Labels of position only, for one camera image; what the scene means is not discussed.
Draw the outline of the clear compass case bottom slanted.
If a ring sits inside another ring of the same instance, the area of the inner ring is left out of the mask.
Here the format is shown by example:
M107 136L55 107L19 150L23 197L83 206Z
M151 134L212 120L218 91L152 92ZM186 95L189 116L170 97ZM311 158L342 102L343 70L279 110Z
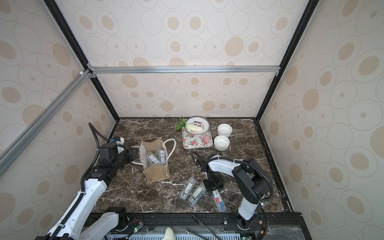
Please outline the clear compass case bottom slanted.
M207 190L206 190L205 184L201 183L195 189L195 191L190 195L190 197L189 197L189 204L191 206L196 205L199 202L199 200L203 197L203 195L205 194L206 191Z

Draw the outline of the clear compass case red blue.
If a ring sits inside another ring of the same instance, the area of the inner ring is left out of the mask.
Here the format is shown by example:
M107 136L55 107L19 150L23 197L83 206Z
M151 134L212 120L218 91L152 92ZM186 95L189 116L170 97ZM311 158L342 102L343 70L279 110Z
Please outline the clear compass case red blue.
M166 153L164 150L158 150L158 158L162 165L166 164Z

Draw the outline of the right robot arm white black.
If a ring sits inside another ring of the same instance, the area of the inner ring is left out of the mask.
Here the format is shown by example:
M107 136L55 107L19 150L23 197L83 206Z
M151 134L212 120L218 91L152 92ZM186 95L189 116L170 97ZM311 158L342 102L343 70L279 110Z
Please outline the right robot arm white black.
M208 157L199 157L195 162L207 174L204 185L206 190L212 193L218 207L224 205L219 194L224 182L218 173L235 179L243 195L241 205L235 213L235 219L240 229L248 229L252 224L254 215L262 208L262 203L268 202L274 197L270 177L253 158L232 160L211 154Z

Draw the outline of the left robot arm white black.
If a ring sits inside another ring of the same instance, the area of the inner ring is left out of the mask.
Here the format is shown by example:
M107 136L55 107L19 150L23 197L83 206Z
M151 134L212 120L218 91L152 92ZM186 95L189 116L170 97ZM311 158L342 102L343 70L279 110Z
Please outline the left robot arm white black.
M95 223L83 229L94 205L118 171L138 157L138 149L126 148L124 139L120 137L106 139L106 143L100 145L102 134L92 124L89 127L96 141L97 153L81 178L81 190L60 220L45 236L37 236L38 240L100 240L111 230L122 232L129 226L126 209L110 207Z

